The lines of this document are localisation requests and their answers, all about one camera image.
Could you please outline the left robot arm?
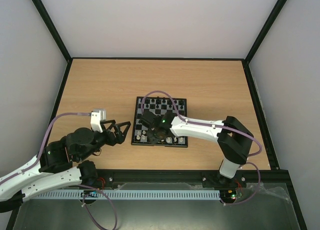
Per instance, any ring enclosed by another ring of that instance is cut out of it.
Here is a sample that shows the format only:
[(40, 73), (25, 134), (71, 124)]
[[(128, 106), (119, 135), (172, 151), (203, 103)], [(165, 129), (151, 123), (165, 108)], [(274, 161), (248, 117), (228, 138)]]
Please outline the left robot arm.
[(0, 179), (0, 211), (8, 212), (42, 193), (77, 185), (92, 185), (98, 178), (95, 164), (88, 160), (104, 145), (122, 144), (129, 121), (102, 122), (102, 131), (82, 127), (48, 144), (42, 154)]

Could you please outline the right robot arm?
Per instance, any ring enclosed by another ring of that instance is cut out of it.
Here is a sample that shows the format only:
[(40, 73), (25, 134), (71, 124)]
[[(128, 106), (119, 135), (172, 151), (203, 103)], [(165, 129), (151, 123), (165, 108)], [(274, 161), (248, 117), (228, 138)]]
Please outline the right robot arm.
[(207, 121), (167, 112), (164, 116), (145, 110), (139, 120), (147, 128), (146, 135), (155, 144), (168, 137), (193, 137), (217, 143), (223, 153), (218, 173), (211, 178), (215, 187), (234, 185), (237, 170), (246, 164), (254, 135), (235, 117)]

